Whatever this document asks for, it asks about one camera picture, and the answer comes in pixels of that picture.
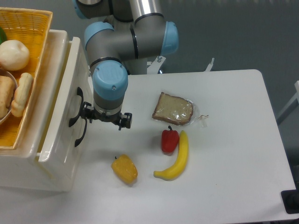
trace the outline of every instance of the gray floor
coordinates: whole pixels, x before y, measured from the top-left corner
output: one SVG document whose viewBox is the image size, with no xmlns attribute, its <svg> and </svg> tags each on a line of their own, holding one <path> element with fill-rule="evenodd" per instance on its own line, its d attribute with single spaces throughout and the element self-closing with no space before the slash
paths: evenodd
<svg viewBox="0 0 299 224">
<path fill-rule="evenodd" d="M 161 3 L 180 38 L 179 50 L 167 57 L 164 72 L 204 71 L 215 57 L 214 70 L 261 71 L 275 114 L 294 95 L 299 80 L 299 0 Z M 53 11 L 51 28 L 81 39 L 86 26 L 95 21 L 80 20 L 71 0 L 0 0 L 0 6 Z M 299 165 L 299 108 L 279 129 L 291 167 Z"/>
</svg>

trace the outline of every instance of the white table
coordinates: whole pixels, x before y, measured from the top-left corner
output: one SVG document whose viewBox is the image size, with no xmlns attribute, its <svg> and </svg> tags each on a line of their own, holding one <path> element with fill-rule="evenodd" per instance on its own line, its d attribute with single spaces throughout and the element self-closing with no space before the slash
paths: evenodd
<svg viewBox="0 0 299 224">
<path fill-rule="evenodd" d="M 171 182 L 153 177 L 178 151 L 161 152 L 168 125 L 151 118 L 161 91 L 188 98 L 209 115 L 206 127 L 184 127 L 189 161 Z M 89 144 L 71 192 L 1 188 L 1 223 L 221 224 L 299 217 L 285 212 L 280 196 L 295 186 L 260 72 L 130 76 L 122 111 L 133 114 L 131 129 L 88 125 Z M 138 169 L 131 187 L 110 168 L 122 153 Z"/>
</svg>

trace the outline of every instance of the yellow bell pepper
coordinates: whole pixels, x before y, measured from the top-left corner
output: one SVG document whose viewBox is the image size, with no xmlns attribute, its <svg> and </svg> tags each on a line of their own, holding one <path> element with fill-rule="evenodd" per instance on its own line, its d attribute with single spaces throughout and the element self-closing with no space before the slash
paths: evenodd
<svg viewBox="0 0 299 224">
<path fill-rule="evenodd" d="M 111 168 L 115 174 L 126 184 L 131 184 L 138 176 L 137 169 L 131 159 L 123 154 L 114 160 Z"/>
</svg>

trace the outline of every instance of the bread slice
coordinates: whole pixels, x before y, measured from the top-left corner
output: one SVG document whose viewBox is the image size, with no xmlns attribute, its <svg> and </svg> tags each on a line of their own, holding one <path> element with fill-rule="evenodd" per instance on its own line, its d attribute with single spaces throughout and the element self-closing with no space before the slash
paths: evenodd
<svg viewBox="0 0 299 224">
<path fill-rule="evenodd" d="M 14 94 L 14 82 L 10 77 L 0 76 L 0 101 L 4 101 L 9 107 Z"/>
<path fill-rule="evenodd" d="M 0 76 L 0 119 L 7 115 L 13 94 L 13 80 L 7 76 Z"/>
<path fill-rule="evenodd" d="M 192 115 L 193 105 L 190 101 L 162 92 L 152 118 L 174 125 L 185 125 Z"/>
</svg>

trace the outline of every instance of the red bell pepper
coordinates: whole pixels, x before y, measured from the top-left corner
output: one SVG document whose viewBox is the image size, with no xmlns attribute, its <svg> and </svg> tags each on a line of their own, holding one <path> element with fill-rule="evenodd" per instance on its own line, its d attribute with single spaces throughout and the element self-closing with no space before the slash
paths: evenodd
<svg viewBox="0 0 299 224">
<path fill-rule="evenodd" d="M 168 126 L 169 130 L 164 130 L 162 132 L 162 151 L 165 153 L 172 153 L 177 145 L 179 140 L 178 132 L 173 130 L 171 126 Z"/>
</svg>

